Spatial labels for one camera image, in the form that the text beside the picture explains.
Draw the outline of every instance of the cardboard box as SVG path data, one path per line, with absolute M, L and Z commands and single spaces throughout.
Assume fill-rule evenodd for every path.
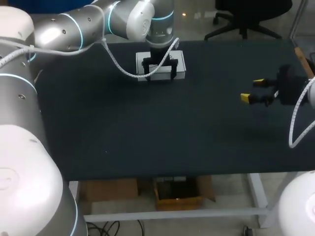
M 176 193 L 172 193 L 173 198 L 166 199 L 165 194 L 161 193 L 161 189 L 168 191 L 170 188 L 170 183 L 173 187 L 177 188 L 179 191 L 183 191 L 185 188 L 183 185 L 185 182 L 159 182 L 157 179 L 154 180 L 154 192 L 157 198 L 157 210 L 168 211 L 168 210 L 194 210 L 198 209 L 202 203 L 203 198 L 210 199 L 211 201 L 216 201 L 216 198 L 212 190 L 212 179 L 211 176 L 198 176 L 192 180 L 187 179 L 187 193 L 186 197 L 175 197 Z
M 81 198 L 88 202 L 132 199 L 138 196 L 137 179 L 81 182 Z

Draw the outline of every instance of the black cable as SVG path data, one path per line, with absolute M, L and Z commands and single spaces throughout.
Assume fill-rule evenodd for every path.
M 118 234 L 118 231 L 119 231 L 119 228 L 120 228 L 120 222 L 119 222 L 119 221 L 114 221 L 114 223 L 112 223 L 112 224 L 110 225 L 110 227 L 108 228 L 108 230 L 107 230 L 107 232 L 109 232 L 110 229 L 113 227 L 113 225 L 114 225 L 115 223 L 118 223 L 118 227 L 117 227 L 117 230 L 116 230 L 116 233 L 114 234 L 114 236 L 116 236 L 116 235 Z
M 88 228 L 88 230 L 98 230 L 100 236 L 103 236 L 104 233 L 105 236 L 110 236 L 109 233 L 106 230 L 104 230 L 104 228 L 101 229 L 99 226 L 91 222 L 87 222 L 87 224 L 93 225 L 93 227 Z
M 104 224 L 104 226 L 103 226 L 103 230 L 105 231 L 105 227 L 106 227 L 106 225 L 108 224 L 108 221 Z
M 137 220 L 137 221 L 138 221 L 138 223 L 139 223 L 139 225 L 140 225 L 140 227 L 141 227 L 142 236 L 144 236 L 144 228 L 143 228 L 143 226 L 142 226 L 140 220 Z M 106 225 L 108 224 L 108 222 L 106 222 L 106 223 L 104 224 L 103 228 L 100 228 L 99 226 L 97 226 L 97 225 L 94 224 L 94 223 L 87 222 L 87 224 L 90 224 L 90 225 L 93 226 L 93 227 L 89 227 L 88 230 L 98 230 L 100 236 L 104 236 L 104 235 L 105 235 L 105 236 L 110 236 L 110 235 L 109 235 L 109 231 L 111 230 L 111 228 L 112 228 L 116 223 L 118 224 L 118 227 L 117 227 L 117 229 L 116 229 L 116 232 L 115 232 L 114 236 L 117 236 L 117 234 L 118 234 L 118 231 L 119 231 L 119 228 L 120 228 L 120 222 L 119 222 L 119 221 L 114 221 L 114 222 L 109 226 L 108 230 L 105 229 L 105 227 L 106 227 Z
M 138 221 L 138 223 L 139 223 L 139 225 L 140 225 L 140 227 L 141 227 L 142 236 L 144 236 L 144 230 L 143 230 L 142 224 L 141 224 L 140 220 L 137 220 L 137 221 Z

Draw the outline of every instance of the black chair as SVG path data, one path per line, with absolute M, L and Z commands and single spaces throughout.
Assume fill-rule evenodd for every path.
M 213 36 L 239 29 L 243 39 L 247 39 L 247 30 L 253 30 L 271 36 L 281 38 L 277 33 L 260 26 L 261 21 L 281 16 L 292 7 L 292 0 L 216 0 L 217 10 L 227 10 L 232 15 L 216 13 L 213 24 L 219 23 L 219 17 L 229 21 L 223 28 L 207 34 L 204 40 Z

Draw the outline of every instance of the black table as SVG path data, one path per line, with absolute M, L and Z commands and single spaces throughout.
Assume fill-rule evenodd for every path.
M 149 48 L 110 49 L 135 73 L 135 53 Z M 182 42 L 179 49 L 186 78 L 173 83 L 130 79 L 100 45 L 43 71 L 39 103 L 52 158 L 66 180 L 315 169 L 315 132 L 288 146 L 293 107 L 240 101 L 240 93 L 257 91 L 252 80 L 274 78 L 282 64 L 306 75 L 288 41 Z M 314 114 L 302 107 L 295 137 Z

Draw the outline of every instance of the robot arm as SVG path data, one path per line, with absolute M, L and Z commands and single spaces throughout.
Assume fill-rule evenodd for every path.
M 35 27 L 26 12 L 0 7 L 0 59 L 18 49 L 14 43 L 71 52 L 87 48 L 109 33 L 136 41 L 148 35 L 151 47 L 164 48 L 173 40 L 173 5 L 173 0 L 125 0 L 110 5 L 95 0 Z M 3 235 L 87 236 L 76 201 L 47 152 L 34 78 L 52 59 L 50 54 L 27 53 L 0 66 Z

